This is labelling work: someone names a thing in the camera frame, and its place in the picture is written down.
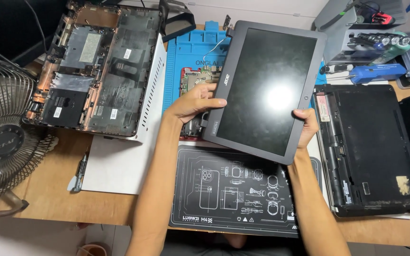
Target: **wooden desk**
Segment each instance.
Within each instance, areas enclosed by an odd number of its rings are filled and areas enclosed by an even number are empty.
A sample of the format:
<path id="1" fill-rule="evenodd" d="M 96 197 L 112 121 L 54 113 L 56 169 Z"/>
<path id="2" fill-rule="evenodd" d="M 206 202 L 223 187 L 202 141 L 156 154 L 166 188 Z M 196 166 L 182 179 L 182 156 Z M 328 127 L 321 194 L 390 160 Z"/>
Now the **wooden desk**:
<path id="1" fill-rule="evenodd" d="M 398 100 L 410 96 L 410 89 L 398 89 Z M 13 192 L 30 203 L 17 218 L 50 219 L 71 222 L 131 225 L 137 195 L 92 191 L 71 194 L 66 187 L 75 175 L 78 162 L 93 135 L 58 129 L 59 143 L 49 152 L 36 170 Z M 1 198 L 0 210 L 9 206 Z M 337 218 L 348 242 L 410 246 L 410 220 L 382 217 Z"/>

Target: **black laptop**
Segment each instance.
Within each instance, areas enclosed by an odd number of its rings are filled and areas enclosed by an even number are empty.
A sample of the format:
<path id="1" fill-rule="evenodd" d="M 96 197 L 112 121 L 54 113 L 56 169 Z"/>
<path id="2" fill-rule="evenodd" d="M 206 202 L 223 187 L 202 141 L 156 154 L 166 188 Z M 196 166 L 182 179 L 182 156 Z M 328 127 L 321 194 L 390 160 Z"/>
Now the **black laptop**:
<path id="1" fill-rule="evenodd" d="M 316 85 L 313 98 L 335 214 L 410 213 L 410 137 L 392 86 Z"/>

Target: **hand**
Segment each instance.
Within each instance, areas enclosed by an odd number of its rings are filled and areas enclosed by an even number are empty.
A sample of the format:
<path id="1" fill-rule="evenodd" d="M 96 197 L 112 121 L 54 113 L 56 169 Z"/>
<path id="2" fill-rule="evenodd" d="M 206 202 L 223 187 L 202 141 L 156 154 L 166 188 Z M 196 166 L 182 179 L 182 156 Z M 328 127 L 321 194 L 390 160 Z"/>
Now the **hand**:
<path id="1" fill-rule="evenodd" d="M 305 110 L 294 109 L 293 114 L 298 118 L 305 120 L 297 149 L 306 149 L 306 146 L 308 146 L 308 143 L 311 141 L 312 137 L 317 133 L 317 131 L 319 131 L 316 112 L 313 108 Z"/>
<path id="2" fill-rule="evenodd" d="M 172 114 L 182 122 L 187 123 L 206 108 L 222 108 L 227 105 L 225 99 L 214 99 L 215 83 L 198 84 L 192 90 L 183 94 L 165 110 L 164 114 Z"/>

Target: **blue silicone mat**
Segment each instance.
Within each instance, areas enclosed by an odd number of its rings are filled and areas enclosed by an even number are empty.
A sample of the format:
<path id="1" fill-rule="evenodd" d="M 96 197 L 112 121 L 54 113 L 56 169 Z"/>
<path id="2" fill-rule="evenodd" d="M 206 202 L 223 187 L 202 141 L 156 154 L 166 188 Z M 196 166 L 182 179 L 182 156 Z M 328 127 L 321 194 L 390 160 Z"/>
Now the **blue silicone mat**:
<path id="1" fill-rule="evenodd" d="M 218 22 L 207 21 L 204 30 L 196 29 L 168 41 L 162 112 L 179 97 L 182 68 L 190 67 L 197 70 L 197 68 L 204 65 L 224 65 L 224 59 L 231 41 L 230 38 L 226 38 L 220 43 L 203 61 L 204 55 L 224 38 L 225 31 L 219 30 Z M 316 84 L 324 84 L 327 83 L 326 81 L 325 75 L 317 73 Z"/>

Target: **electric fan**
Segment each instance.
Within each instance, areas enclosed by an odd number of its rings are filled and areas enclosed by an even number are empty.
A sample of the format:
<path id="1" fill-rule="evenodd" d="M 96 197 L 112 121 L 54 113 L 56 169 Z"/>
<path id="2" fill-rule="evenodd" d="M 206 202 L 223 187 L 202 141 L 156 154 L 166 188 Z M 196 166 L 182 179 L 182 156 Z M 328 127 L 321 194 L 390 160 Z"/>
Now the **electric fan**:
<path id="1" fill-rule="evenodd" d="M 15 206 L 0 211 L 0 217 L 28 206 L 11 189 L 24 180 L 57 143 L 49 129 L 21 122 L 34 87 L 35 81 L 21 68 L 0 61 L 0 196 L 5 194 Z"/>

